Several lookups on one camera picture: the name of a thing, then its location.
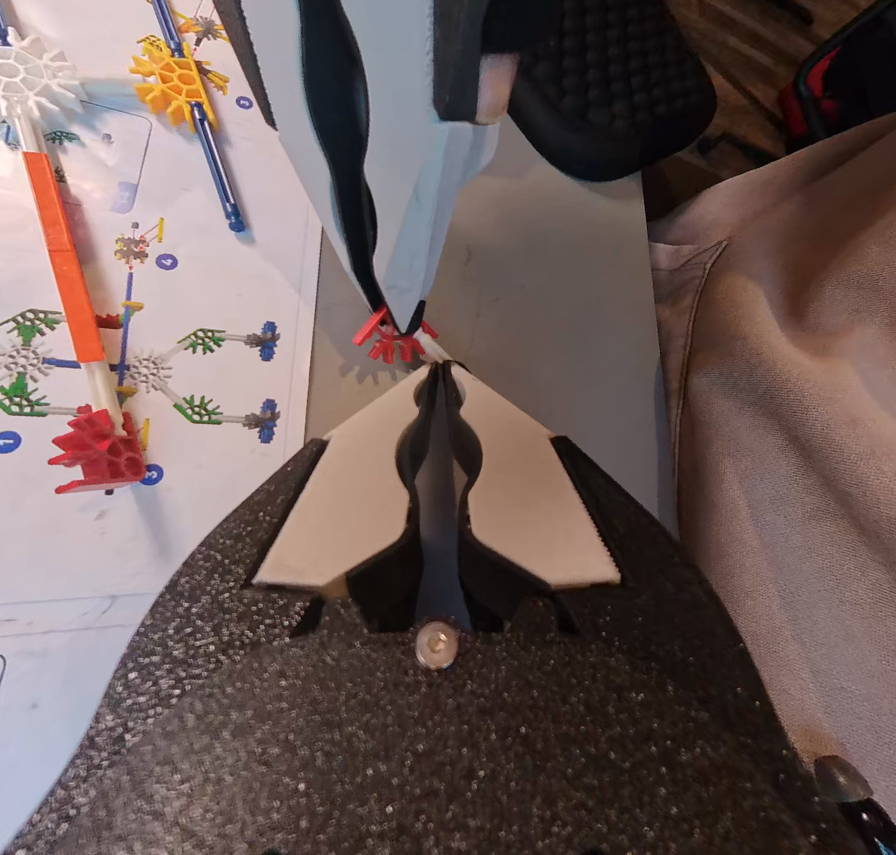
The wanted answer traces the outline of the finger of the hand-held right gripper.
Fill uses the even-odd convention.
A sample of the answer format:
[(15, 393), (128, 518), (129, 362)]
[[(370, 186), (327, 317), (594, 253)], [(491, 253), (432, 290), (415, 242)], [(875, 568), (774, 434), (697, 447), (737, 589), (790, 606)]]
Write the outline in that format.
[(342, 0), (342, 6), (367, 88), (373, 271), (393, 323), (405, 332), (432, 288), (457, 195), (493, 159), (501, 123), (438, 117), (434, 0)]
[(342, 0), (240, 0), (273, 121), (297, 176), (368, 310), (375, 278), (374, 198), (360, 48)]

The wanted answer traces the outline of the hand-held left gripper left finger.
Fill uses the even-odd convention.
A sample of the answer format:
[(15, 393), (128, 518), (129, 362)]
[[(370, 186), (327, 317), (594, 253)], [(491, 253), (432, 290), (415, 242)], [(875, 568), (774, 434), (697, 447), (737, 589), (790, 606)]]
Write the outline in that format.
[(349, 599), (371, 629), (416, 619), (424, 554), (417, 477), (441, 372), (426, 366), (314, 439), (315, 460), (252, 577), (256, 588)]

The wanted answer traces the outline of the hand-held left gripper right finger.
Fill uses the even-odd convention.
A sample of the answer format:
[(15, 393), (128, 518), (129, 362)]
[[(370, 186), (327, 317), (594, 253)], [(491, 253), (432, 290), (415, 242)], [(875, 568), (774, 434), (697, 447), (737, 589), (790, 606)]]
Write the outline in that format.
[(615, 588), (622, 572), (570, 471), (569, 444), (462, 366), (445, 368), (458, 577), (471, 625), (502, 629), (530, 598)]

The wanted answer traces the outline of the red toy connector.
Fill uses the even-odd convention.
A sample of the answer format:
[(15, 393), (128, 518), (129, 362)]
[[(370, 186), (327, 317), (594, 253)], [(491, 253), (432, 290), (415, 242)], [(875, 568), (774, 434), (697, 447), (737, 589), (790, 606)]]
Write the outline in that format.
[(369, 344), (367, 356), (392, 365), (398, 358), (409, 364), (417, 358), (429, 363), (441, 363), (450, 359), (447, 351), (438, 343), (438, 334), (425, 321), (413, 334), (401, 333), (392, 321), (386, 305), (381, 306), (357, 329), (352, 337), (356, 347)]

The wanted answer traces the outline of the colourful construction toy model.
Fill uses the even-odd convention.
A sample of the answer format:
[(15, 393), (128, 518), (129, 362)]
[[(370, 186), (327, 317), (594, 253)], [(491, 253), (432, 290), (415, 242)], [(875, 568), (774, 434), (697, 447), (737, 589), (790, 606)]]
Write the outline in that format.
[[(215, 139), (217, 120), (203, 74), (185, 43), (168, 0), (149, 0), (161, 28), (160, 46), (144, 46), (133, 62), (143, 78), (140, 100), (173, 124), (186, 124), (202, 145), (230, 231), (245, 231), (245, 222)], [(73, 66), (39, 37), (22, 38), (2, 16), (2, 120), (16, 134), (21, 162), (39, 218), (63, 319), (69, 327), (76, 360), (87, 379), (92, 400), (75, 408), (69, 431), (53, 440), (59, 454), (49, 465), (77, 468), (80, 478), (56, 488), (59, 495), (114, 491), (140, 484), (146, 466), (130, 413), (122, 409), (123, 381), (113, 382), (98, 314), (44, 135), (53, 113), (83, 108), (83, 89)]]

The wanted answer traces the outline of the black rounded object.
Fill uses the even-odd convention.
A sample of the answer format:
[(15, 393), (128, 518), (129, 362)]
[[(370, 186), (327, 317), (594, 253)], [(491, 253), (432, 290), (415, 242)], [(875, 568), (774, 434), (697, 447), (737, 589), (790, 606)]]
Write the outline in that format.
[(693, 144), (713, 120), (711, 77), (666, 0), (527, 0), (509, 115), (554, 168), (629, 176)]

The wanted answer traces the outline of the white instruction sheet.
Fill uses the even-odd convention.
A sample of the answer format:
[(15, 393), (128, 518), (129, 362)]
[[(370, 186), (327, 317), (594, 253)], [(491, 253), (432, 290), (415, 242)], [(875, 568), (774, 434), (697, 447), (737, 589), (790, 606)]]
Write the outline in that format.
[(2, 848), (81, 743), (127, 641), (185, 558), (301, 446), (321, 224), (265, 123), (216, 0), (170, 0), (214, 23), (198, 56), (247, 230), (230, 231), (201, 145), (140, 102), (129, 73), (149, 0), (2, 0), (19, 35), (77, 69), (84, 111), (51, 117), (69, 213), (109, 375), (150, 423), (149, 474), (107, 495), (58, 494), (49, 465), (72, 411), (92, 404), (65, 323), (14, 133), (2, 124)]

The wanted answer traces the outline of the person's upper body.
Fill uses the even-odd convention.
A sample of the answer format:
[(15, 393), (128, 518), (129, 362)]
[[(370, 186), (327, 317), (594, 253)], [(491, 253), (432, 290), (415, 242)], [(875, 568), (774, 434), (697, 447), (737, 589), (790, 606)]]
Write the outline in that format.
[(894, 815), (895, 119), (648, 226), (686, 551), (801, 759)]

